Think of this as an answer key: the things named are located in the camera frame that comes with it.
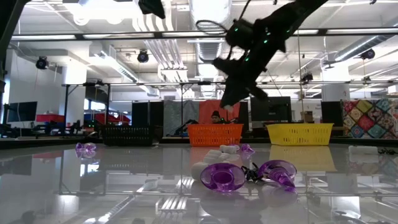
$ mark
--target colorful quilt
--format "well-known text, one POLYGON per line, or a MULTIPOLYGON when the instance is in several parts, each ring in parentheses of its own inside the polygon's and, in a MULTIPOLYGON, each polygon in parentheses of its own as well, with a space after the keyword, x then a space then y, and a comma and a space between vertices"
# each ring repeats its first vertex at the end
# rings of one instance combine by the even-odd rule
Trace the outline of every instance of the colorful quilt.
POLYGON ((397 118, 396 101, 357 100, 342 101, 346 135, 352 138, 395 139, 397 118))

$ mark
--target orange basket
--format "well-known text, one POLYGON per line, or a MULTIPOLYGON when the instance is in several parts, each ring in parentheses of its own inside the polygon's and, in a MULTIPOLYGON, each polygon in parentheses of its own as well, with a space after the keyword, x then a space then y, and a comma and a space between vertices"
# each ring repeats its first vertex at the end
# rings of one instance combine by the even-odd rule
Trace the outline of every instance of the orange basket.
POLYGON ((188 125, 191 146, 220 146, 239 144, 243 124, 191 124, 188 125))

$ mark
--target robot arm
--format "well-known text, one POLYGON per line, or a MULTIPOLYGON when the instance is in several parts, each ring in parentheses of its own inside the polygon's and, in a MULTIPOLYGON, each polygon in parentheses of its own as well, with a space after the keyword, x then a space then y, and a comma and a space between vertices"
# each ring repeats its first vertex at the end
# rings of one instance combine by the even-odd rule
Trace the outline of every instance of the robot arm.
POLYGON ((267 100, 267 94, 256 86, 257 77, 266 71, 266 65, 278 50, 286 51, 285 41, 325 2, 327 0, 296 0, 253 24, 244 19, 234 21, 225 39, 230 46, 244 49, 245 54, 239 60, 216 58, 213 61, 217 69, 228 75, 220 107, 233 106, 249 93, 267 100))

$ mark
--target yellow basket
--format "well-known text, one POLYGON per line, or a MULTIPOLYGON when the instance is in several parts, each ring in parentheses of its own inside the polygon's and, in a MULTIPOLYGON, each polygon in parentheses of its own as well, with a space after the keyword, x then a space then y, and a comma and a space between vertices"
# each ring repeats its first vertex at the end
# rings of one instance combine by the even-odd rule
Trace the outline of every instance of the yellow basket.
POLYGON ((272 144, 280 146, 327 146, 333 124, 267 125, 272 144))

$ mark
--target computer monitor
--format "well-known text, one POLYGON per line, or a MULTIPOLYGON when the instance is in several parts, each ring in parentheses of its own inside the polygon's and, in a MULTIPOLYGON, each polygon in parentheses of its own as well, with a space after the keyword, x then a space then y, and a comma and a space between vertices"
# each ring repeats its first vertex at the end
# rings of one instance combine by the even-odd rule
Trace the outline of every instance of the computer monitor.
POLYGON ((289 96, 269 97, 268 101, 260 101, 252 97, 251 120, 267 123, 292 122, 292 105, 289 96))
POLYGON ((36 109, 37 102, 10 103, 7 122, 35 121, 36 109))

